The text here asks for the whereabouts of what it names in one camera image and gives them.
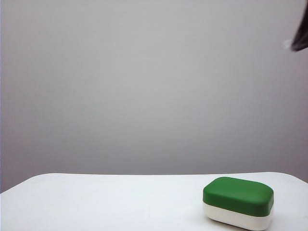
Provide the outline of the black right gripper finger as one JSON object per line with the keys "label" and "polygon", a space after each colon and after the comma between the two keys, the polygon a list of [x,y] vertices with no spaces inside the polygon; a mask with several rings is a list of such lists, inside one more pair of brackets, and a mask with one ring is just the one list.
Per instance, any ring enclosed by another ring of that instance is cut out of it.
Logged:
{"label": "black right gripper finger", "polygon": [[306,1],[305,10],[301,18],[300,25],[292,40],[290,50],[298,52],[308,48],[308,1]]}

